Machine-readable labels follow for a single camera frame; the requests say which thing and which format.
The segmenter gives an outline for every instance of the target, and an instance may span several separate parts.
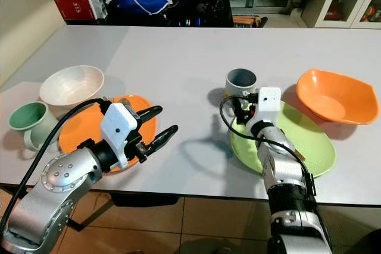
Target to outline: light green plate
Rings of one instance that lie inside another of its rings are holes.
[[[277,123],[303,155],[305,165],[314,177],[328,172],[333,167],[336,161],[335,147],[327,134],[309,117],[282,102]],[[248,134],[245,126],[237,125],[235,119],[232,127],[238,132]],[[244,139],[231,132],[230,143],[238,159],[250,169],[262,173],[262,165],[253,140]]]

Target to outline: bowl rim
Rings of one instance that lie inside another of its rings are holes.
[[[351,79],[351,80],[355,80],[355,81],[358,81],[362,84],[365,84],[367,86],[369,86],[371,88],[371,91],[372,91],[372,94],[374,96],[374,100],[376,102],[376,113],[375,115],[373,116],[372,119],[368,120],[368,121],[353,121],[353,120],[343,120],[343,119],[339,119],[339,118],[332,118],[330,116],[326,116],[324,114],[322,114],[321,112],[319,111],[316,111],[314,108],[310,107],[309,104],[307,104],[305,101],[304,101],[304,98],[303,96],[300,95],[300,81],[307,75],[307,74],[310,74],[312,73],[313,71],[318,71],[318,72],[322,72],[322,73],[330,73],[330,74],[335,74],[335,75],[338,75],[338,76],[342,76],[342,77],[346,77],[348,79]],[[330,120],[330,121],[334,121],[334,122],[339,122],[339,123],[344,123],[344,124],[350,124],[350,125],[360,125],[360,124],[371,124],[373,123],[377,117],[379,116],[379,101],[377,99],[377,95],[376,95],[376,92],[374,91],[374,88],[372,85],[364,82],[364,81],[361,81],[361,80],[358,80],[358,79],[355,79],[353,77],[350,77],[350,76],[347,76],[345,74],[341,74],[341,73],[336,73],[334,71],[327,71],[327,70],[321,70],[319,68],[311,68],[309,69],[308,71],[306,71],[297,81],[296,83],[296,95],[298,96],[299,100],[305,105],[307,106],[313,113],[317,114],[319,117],[321,118],[325,118],[327,120]]]
[[[91,98],[91,97],[93,97],[97,92],[99,92],[99,90],[102,88],[102,86],[103,86],[103,84],[104,84],[104,81],[105,81],[105,75],[104,75],[104,73],[103,73],[99,68],[94,67],[94,66],[92,66],[92,65],[72,65],[72,66],[70,66],[70,67],[63,68],[62,70],[56,71],[54,74],[51,74],[51,75],[50,75],[50,76],[49,76],[49,77],[42,83],[42,85],[41,85],[41,87],[40,87],[40,91],[39,91],[39,96],[40,96],[40,98],[41,98],[42,101],[46,102],[47,104],[53,105],[53,106],[68,106],[68,105],[78,104],[78,103],[80,103],[81,101],[86,100],[86,98],[85,98],[85,99],[83,99],[83,100],[81,100],[81,101],[75,101],[75,102],[70,102],[70,103],[66,103],[66,104],[52,104],[51,102],[49,102],[49,101],[47,101],[46,99],[44,99],[43,96],[41,96],[41,90],[42,90],[44,84],[46,84],[46,82],[47,82],[49,79],[51,79],[52,77],[56,76],[57,74],[59,74],[59,73],[65,71],[65,70],[69,70],[69,69],[74,68],[74,67],[87,67],[87,68],[92,68],[92,69],[94,69],[94,70],[99,71],[100,75],[102,76],[101,84],[100,84],[99,87],[98,87],[98,88],[97,88],[91,95],[89,95],[87,98]]]

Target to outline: orange bowl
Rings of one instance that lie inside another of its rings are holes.
[[[331,71],[313,68],[298,80],[296,93],[322,119],[345,124],[370,124],[379,114],[373,87]]]

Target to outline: orange plate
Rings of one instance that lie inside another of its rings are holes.
[[[312,69],[298,80],[300,100],[325,120],[345,124],[370,124],[379,114],[373,87],[331,71]]]
[[[151,104],[144,98],[138,95],[126,95],[114,98],[114,102],[126,98],[131,104],[134,111],[140,111],[151,107]],[[88,138],[96,142],[101,141],[101,121],[103,115],[99,109],[99,105],[93,105],[78,113],[73,118],[67,121],[61,130],[59,143],[64,153],[71,153],[77,149],[77,146]],[[156,118],[145,122],[139,129],[144,142],[151,142],[156,134]],[[129,165],[132,166],[139,160],[133,158]],[[111,170],[111,172],[119,171],[119,167]]]

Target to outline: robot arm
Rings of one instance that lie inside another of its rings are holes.
[[[253,104],[249,111],[243,111],[238,100],[233,107],[238,123],[245,124],[253,137],[280,143],[295,152],[292,142],[276,126],[280,94],[277,87],[262,87],[258,94],[246,97]],[[313,177],[286,148],[258,140],[255,143],[271,210],[267,252],[331,254],[329,236],[317,211]]]
[[[137,156],[140,163],[164,146],[177,131],[172,126],[145,145],[140,126],[163,109],[153,106],[135,113],[121,103],[107,106],[101,123],[102,139],[88,139],[73,153],[53,158],[40,179],[14,208],[1,246],[11,253],[49,253],[57,242],[70,213],[91,186],[114,167],[124,169]]]

